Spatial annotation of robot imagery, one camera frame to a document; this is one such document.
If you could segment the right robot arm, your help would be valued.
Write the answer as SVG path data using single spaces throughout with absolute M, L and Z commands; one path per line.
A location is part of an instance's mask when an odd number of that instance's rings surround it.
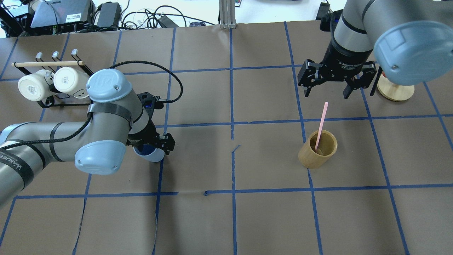
M 385 74 L 416 85 L 452 70 L 451 0 L 348 0 L 328 20 L 331 40 L 320 63 L 307 59 L 297 76 L 309 97 L 325 82 L 346 82 L 345 99 L 358 89 L 375 94 Z

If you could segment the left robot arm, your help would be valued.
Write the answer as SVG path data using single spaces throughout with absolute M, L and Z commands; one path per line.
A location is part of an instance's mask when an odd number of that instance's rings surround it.
M 126 147 L 159 162 L 175 147 L 152 121 L 155 99 L 137 94 L 115 68 L 94 73 L 86 89 L 92 103 L 84 122 L 26 122 L 1 132 L 1 207 L 26 189 L 53 162 L 74 162 L 85 173 L 110 175 L 122 165 Z

